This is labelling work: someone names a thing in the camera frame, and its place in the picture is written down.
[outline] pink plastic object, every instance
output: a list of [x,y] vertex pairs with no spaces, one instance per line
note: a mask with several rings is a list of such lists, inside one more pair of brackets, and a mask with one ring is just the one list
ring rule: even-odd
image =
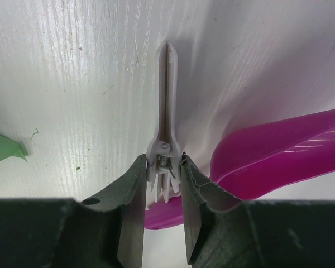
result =
[[[335,109],[235,131],[216,147],[210,178],[241,199],[335,171]],[[148,229],[183,223],[181,197],[146,211]]]

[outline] green object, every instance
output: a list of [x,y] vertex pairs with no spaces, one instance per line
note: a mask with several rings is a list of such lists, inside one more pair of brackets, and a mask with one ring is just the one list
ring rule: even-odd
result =
[[0,161],[10,156],[19,157],[27,162],[19,144],[16,141],[10,140],[9,138],[0,135]]

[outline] green leaf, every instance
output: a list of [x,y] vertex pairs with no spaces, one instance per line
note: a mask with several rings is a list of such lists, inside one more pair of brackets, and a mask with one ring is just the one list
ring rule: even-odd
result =
[[10,156],[19,157],[27,162],[19,144],[16,141],[10,140],[9,138],[0,135],[0,161]]

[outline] white wooden surface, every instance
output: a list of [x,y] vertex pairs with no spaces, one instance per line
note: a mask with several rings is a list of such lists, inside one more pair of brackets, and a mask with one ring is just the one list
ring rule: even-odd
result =
[[[225,133],[335,108],[335,0],[0,0],[0,134],[30,154],[0,162],[0,197],[81,200],[122,175],[154,131],[164,40],[178,140],[206,174]],[[269,196],[335,198],[335,174]],[[148,234],[144,267],[185,267]]]

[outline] pink scoop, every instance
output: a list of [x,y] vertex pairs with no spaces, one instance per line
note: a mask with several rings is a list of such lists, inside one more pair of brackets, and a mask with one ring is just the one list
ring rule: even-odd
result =
[[[255,199],[333,171],[335,109],[232,132],[213,153],[210,178],[241,199]],[[182,223],[181,197],[146,211],[148,229]]]

